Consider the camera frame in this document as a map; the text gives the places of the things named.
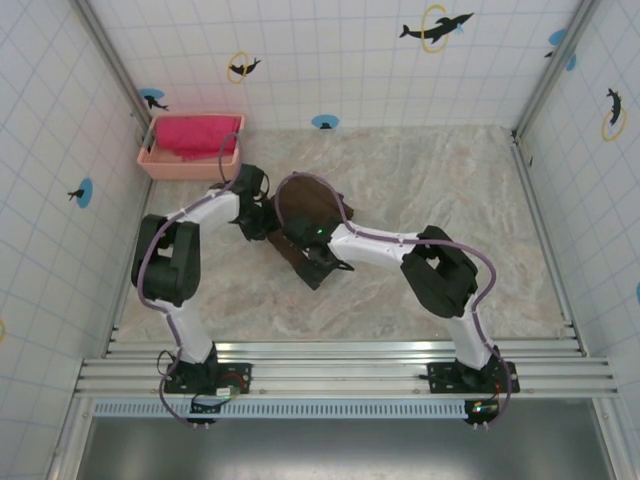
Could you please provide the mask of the brown long pants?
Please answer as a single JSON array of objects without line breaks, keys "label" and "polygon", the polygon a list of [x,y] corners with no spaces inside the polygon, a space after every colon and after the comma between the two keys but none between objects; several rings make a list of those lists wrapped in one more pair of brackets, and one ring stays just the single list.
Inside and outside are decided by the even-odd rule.
[{"label": "brown long pants", "polygon": [[316,290],[335,270],[322,267],[306,268],[301,264],[303,250],[293,245],[283,233],[287,220],[306,215],[313,223],[343,222],[341,215],[352,219],[354,210],[344,202],[341,194],[334,195],[328,187],[318,180],[306,176],[296,176],[282,185],[280,193],[270,199],[274,207],[280,209],[278,217],[281,228],[267,235],[268,241],[285,261],[293,268],[298,277],[311,289]]}]

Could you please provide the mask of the pink-red folded cloth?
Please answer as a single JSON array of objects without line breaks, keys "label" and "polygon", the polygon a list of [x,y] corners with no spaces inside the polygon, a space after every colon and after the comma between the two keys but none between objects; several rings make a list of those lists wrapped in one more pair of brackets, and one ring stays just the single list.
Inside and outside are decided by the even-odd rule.
[{"label": "pink-red folded cloth", "polygon": [[160,148],[191,161],[232,154],[240,127],[239,116],[172,116],[160,117],[155,133]]}]

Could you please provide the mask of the pink perforated plastic basket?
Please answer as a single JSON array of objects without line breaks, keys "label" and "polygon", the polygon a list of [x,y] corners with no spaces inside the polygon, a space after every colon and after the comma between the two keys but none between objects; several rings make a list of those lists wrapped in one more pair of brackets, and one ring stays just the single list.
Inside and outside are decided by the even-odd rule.
[{"label": "pink perforated plastic basket", "polygon": [[[239,133],[236,135],[237,143],[232,154],[224,155],[220,152],[217,156],[185,161],[182,157],[176,156],[170,151],[159,147],[156,139],[155,124],[160,117],[201,115],[239,116],[241,118],[241,127]],[[240,164],[239,134],[242,133],[244,127],[245,117],[241,114],[165,113],[157,115],[153,118],[145,135],[143,146],[137,157],[137,163],[155,180],[222,181],[229,179],[233,177]]]}]

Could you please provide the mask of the dolphin blue circle sticker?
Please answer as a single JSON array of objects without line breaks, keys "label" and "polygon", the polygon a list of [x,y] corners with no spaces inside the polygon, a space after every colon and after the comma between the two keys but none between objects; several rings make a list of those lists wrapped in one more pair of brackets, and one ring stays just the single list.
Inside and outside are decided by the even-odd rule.
[{"label": "dolphin blue circle sticker", "polygon": [[139,89],[139,94],[150,110],[169,110],[169,106],[161,102],[165,97],[165,93],[162,90],[156,88],[141,88]]}]

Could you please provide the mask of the grey metal panel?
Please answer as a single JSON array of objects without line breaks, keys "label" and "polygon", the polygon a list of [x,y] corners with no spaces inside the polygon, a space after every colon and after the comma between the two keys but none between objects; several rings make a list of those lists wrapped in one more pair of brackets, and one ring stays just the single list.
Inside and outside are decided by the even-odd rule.
[{"label": "grey metal panel", "polygon": [[78,480],[614,480],[584,405],[459,420],[98,419]]}]

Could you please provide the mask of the aluminium front rail beam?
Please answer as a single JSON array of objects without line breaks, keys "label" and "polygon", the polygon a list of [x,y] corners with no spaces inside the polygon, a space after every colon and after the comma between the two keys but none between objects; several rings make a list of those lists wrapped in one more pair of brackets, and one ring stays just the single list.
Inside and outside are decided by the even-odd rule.
[{"label": "aluminium front rail beam", "polygon": [[[114,342],[87,359],[76,392],[83,397],[149,397],[158,391],[158,342]],[[605,358],[582,354],[575,339],[504,340],[502,356],[515,364],[518,399],[610,398],[617,384]],[[432,361],[450,361],[450,341],[221,342],[223,363],[252,364],[252,398],[404,399],[426,396],[422,375]]]}]

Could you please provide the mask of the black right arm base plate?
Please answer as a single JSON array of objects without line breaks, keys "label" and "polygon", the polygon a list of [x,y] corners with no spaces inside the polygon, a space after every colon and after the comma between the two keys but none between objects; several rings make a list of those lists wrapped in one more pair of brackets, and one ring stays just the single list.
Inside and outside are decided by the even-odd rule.
[{"label": "black right arm base plate", "polygon": [[506,365],[509,372],[494,358],[480,370],[458,361],[430,362],[422,378],[428,381],[432,394],[506,393],[508,386],[511,386],[512,393],[519,393],[521,388],[515,365],[512,362],[507,362]]}]

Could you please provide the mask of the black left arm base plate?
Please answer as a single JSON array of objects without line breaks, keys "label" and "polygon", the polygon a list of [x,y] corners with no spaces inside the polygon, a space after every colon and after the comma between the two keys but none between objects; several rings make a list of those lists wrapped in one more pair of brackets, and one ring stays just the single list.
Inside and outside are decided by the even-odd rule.
[{"label": "black left arm base plate", "polygon": [[248,394],[251,363],[218,363],[213,366],[180,362],[163,387],[165,393],[217,395],[224,389],[232,395]]}]

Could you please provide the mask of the small black connector mount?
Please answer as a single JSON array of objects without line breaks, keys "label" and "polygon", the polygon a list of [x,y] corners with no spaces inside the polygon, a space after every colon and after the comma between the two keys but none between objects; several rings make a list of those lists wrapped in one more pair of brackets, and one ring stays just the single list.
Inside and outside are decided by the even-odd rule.
[{"label": "small black connector mount", "polygon": [[473,430],[480,427],[487,430],[489,424],[498,417],[500,404],[496,399],[467,400],[464,410],[467,415],[465,422],[471,425]]},{"label": "small black connector mount", "polygon": [[216,423],[214,414],[219,414],[225,404],[225,400],[201,402],[196,398],[193,398],[190,403],[189,416],[187,417],[187,420],[194,430],[202,428],[208,430],[211,425]]}]

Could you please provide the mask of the aluminium corner post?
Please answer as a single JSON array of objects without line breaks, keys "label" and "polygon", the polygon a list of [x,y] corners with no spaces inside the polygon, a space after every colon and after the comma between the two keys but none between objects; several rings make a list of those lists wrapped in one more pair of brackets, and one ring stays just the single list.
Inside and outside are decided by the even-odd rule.
[{"label": "aluminium corner post", "polygon": [[143,103],[138,89],[104,29],[99,16],[91,5],[90,0],[69,0],[69,3],[79,17],[83,28],[113,76],[121,93],[124,95],[131,109],[133,118],[138,123],[142,132],[146,133],[151,124],[151,114]]},{"label": "aluminium corner post", "polygon": [[576,52],[580,39],[602,1],[581,0],[579,3],[571,22],[565,29],[562,40],[554,49],[550,63],[536,85],[524,113],[520,117],[516,128],[512,131],[512,138],[516,144],[520,144],[530,131],[542,107],[551,95],[556,82],[566,70],[567,64]]}]

